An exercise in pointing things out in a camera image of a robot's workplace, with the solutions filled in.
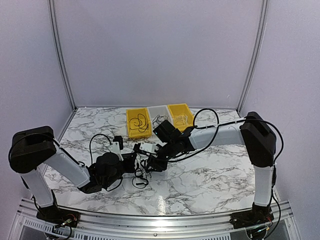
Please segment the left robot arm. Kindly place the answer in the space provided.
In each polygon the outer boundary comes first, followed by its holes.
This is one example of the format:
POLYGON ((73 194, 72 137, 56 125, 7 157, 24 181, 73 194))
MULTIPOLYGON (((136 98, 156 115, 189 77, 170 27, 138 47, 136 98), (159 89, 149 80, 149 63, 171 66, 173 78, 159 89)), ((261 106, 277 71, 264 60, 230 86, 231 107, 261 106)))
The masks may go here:
POLYGON ((8 153, 11 169, 18 173, 24 185, 33 194, 37 206, 37 218, 58 223, 78 217, 78 212, 58 207, 54 192, 49 188, 39 166, 45 164, 66 177, 81 192, 93 194, 121 182, 123 175, 134 173, 137 154, 122 153, 123 138, 115 136, 111 151, 98 156, 90 166, 75 160, 55 139, 50 126, 42 126, 17 132, 12 137, 8 153))

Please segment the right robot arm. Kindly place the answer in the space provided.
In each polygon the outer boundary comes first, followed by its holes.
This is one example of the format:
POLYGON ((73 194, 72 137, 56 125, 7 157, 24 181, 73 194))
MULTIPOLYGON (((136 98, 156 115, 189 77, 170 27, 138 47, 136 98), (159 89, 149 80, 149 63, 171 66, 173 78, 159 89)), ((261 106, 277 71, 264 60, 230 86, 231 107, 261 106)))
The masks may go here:
POLYGON ((209 126, 193 124, 184 131, 165 120, 154 134, 164 145, 156 145, 150 151, 145 169, 148 172, 163 172, 168 163, 177 163, 204 152, 211 146, 242 145, 246 147, 255 173, 255 194, 252 208, 231 215, 230 222, 243 226, 255 225, 274 219, 271 202, 277 179, 276 160, 281 152, 276 151, 277 141, 283 140, 276 126, 265 121, 255 112, 231 122, 217 122, 209 126))

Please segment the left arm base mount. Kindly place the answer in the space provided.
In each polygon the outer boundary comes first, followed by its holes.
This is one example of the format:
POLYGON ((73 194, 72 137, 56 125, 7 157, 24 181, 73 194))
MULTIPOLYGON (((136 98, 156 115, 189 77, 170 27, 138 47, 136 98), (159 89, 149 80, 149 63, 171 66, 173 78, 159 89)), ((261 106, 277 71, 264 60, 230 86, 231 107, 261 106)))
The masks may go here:
POLYGON ((52 214, 46 214, 43 215, 39 211, 36 214, 36 218, 39 220, 43 220, 58 226, 62 226, 62 223, 66 222, 67 220, 71 220, 71 222, 67 222, 66 225, 76 228, 79 220, 80 220, 81 214, 78 211, 73 210, 66 210, 61 209, 59 213, 52 213, 52 214))

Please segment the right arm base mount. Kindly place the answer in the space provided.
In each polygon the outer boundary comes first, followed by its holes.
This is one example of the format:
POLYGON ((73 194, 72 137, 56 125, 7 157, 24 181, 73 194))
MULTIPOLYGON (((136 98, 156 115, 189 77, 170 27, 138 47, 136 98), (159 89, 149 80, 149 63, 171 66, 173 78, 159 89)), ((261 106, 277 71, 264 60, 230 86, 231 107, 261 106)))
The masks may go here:
POLYGON ((272 211, 247 210, 235 212, 230 215, 229 223, 234 229, 247 228, 264 223, 270 223, 274 220, 272 211))

